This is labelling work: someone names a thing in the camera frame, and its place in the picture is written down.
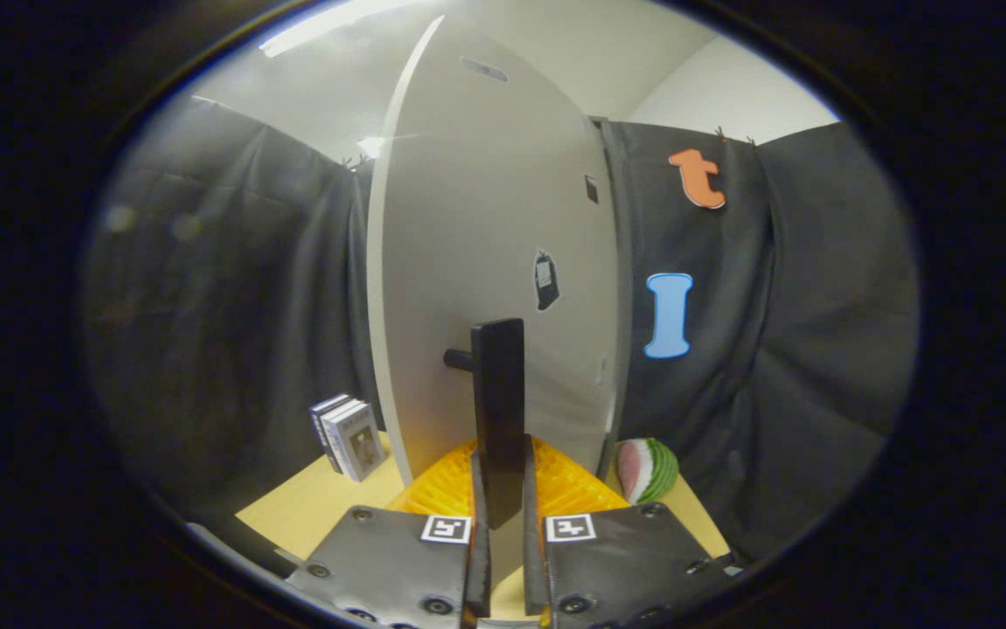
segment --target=white curved panel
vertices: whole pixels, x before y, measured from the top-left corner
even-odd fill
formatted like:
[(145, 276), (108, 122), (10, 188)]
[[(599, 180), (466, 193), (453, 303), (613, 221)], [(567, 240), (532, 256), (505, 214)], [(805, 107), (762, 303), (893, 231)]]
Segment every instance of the white curved panel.
[[(403, 480), (475, 437), (471, 375), (442, 355), (470, 349), (474, 323), (507, 317), (526, 322), (527, 432), (595, 471), (613, 425), (624, 329), (599, 132), (526, 61), (443, 17), (407, 61), (383, 136), (367, 304)], [(544, 311), (539, 251), (551, 256), (559, 290)]]

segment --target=table surface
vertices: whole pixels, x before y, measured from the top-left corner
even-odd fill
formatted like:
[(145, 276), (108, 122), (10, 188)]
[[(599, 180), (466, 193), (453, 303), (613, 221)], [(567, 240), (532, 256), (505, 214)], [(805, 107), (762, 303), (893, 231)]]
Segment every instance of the table surface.
[[(390, 453), (387, 434), (379, 433), (379, 440)], [(614, 471), (610, 470), (604, 481), (622, 496), (623, 489)], [(320, 457), (293, 478), (252, 502), (235, 517), (283, 551), (305, 559), (331, 532), (332, 526), (340, 521), (349, 506), (386, 508), (402, 487), (398, 467), (392, 457), (387, 456), (361, 482), (352, 482), (346, 475), (336, 473), (328, 464), (328, 459)], [(729, 553), (709, 513), (681, 475), (662, 501), (711, 557)], [(522, 590), (522, 569), (519, 569), (492, 590), (492, 617), (514, 620), (533, 618), (523, 612)]]

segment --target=black curtain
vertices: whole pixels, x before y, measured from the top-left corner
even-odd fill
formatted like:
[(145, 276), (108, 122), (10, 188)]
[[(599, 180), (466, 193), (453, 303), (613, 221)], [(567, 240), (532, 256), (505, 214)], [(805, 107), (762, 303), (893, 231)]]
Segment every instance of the black curtain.
[(235, 525), (321, 454), (308, 407), (374, 389), (364, 226), (351, 171), (196, 97), (116, 172), (83, 269), (90, 373), (129, 466), (185, 517)]
[[(917, 342), (909, 228), (845, 127), (754, 147), (602, 123), (632, 251), (632, 353), (620, 438), (655, 437), (738, 553), (785, 544), (853, 487), (905, 400)], [(688, 200), (668, 158), (716, 163), (724, 206)], [(643, 353), (646, 280), (687, 274), (687, 354)]]

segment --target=toy watermelon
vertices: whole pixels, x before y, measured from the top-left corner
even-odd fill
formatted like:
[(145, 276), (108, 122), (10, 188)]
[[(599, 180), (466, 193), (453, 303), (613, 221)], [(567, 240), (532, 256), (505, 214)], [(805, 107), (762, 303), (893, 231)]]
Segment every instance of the toy watermelon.
[(658, 439), (628, 439), (616, 459), (624, 498), (633, 505), (662, 498), (678, 480), (678, 457)]

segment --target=small box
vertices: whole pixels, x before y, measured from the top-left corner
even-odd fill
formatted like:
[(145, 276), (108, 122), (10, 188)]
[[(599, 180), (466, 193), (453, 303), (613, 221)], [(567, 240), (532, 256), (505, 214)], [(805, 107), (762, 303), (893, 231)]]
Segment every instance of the small box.
[(336, 460), (336, 455), (332, 451), (332, 445), (328, 442), (328, 433), (324, 430), (324, 422), (321, 421), (321, 415), (332, 414), (333, 411), (339, 409), (339, 407), (344, 406), (348, 402), (353, 400), (348, 397), (347, 394), (336, 395), (335, 398), (330, 398), (318, 404), (318, 406), (310, 407), (308, 410), (308, 417), (313, 420), (313, 427), (316, 429), (316, 435), (321, 440), (321, 447), (324, 447), (324, 455), (328, 457), (328, 463), (332, 466), (333, 471), (336, 473), (343, 473), (340, 469), (340, 462)]
[(374, 411), (358, 400), (342, 404), (332, 414), (321, 417), (333, 453), (344, 475), (358, 482), (386, 460), (387, 451), (379, 442)]

